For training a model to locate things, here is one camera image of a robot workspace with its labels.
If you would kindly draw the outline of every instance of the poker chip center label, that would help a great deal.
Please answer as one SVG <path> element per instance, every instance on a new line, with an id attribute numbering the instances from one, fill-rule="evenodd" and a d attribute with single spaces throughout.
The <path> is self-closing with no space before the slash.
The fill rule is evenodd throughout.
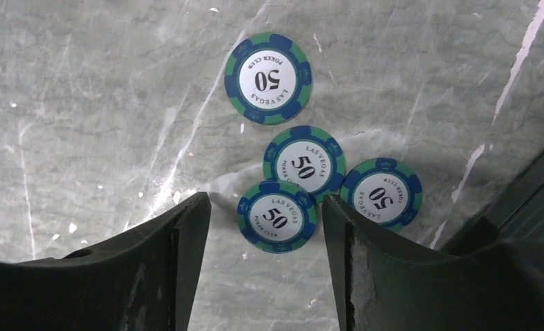
<path id="1" fill-rule="evenodd" d="M 332 164 L 326 150 L 311 141 L 297 141 L 286 146 L 276 163 L 281 180 L 315 192 L 330 180 Z"/>
<path id="2" fill-rule="evenodd" d="M 354 191 L 354 207 L 377 223 L 387 223 L 397 218 L 407 203 L 405 184 L 392 174 L 369 176 Z"/>
<path id="3" fill-rule="evenodd" d="M 300 232 L 303 225 L 302 210 L 287 197 L 269 194 L 253 204 L 250 223 L 263 238 L 286 241 Z"/>
<path id="4" fill-rule="evenodd" d="M 239 90 L 257 108 L 284 106 L 296 90 L 296 70 L 280 52 L 260 50 L 248 57 L 239 70 Z"/>

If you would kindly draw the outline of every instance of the gray marble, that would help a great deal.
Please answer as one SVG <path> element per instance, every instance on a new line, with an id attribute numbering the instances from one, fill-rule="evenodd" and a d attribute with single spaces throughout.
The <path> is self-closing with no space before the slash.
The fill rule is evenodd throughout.
<path id="1" fill-rule="evenodd" d="M 544 148 L 544 0 L 0 0 L 0 261 L 62 257 L 206 190 L 190 330 L 337 330 L 322 228 L 271 255 L 236 228 L 280 131 L 331 132 L 347 166 L 420 176 L 402 235 L 438 248 Z M 251 34 L 314 71 L 295 119 L 260 126 L 222 70 Z"/>

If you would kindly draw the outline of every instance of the poker chip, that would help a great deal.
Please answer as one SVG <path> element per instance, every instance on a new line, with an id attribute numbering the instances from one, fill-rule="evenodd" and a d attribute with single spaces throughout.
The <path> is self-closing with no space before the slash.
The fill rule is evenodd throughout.
<path id="1" fill-rule="evenodd" d="M 366 218 L 399 231 L 422 206 L 422 184 L 402 161 L 370 159 L 347 174 L 341 198 Z"/>
<path id="2" fill-rule="evenodd" d="M 274 33 L 251 36 L 225 65 L 225 90 L 240 114 L 260 124 L 296 116 L 310 98 L 312 70 L 302 49 Z"/>
<path id="3" fill-rule="evenodd" d="M 314 202 L 287 181 L 262 181 L 237 206 L 241 234 L 264 252 L 286 253 L 302 247 L 316 230 Z"/>
<path id="4" fill-rule="evenodd" d="M 339 190 L 347 166 L 343 150 L 326 131 L 295 126 L 278 134 L 263 156 L 263 175 L 302 187 L 319 203 Z"/>

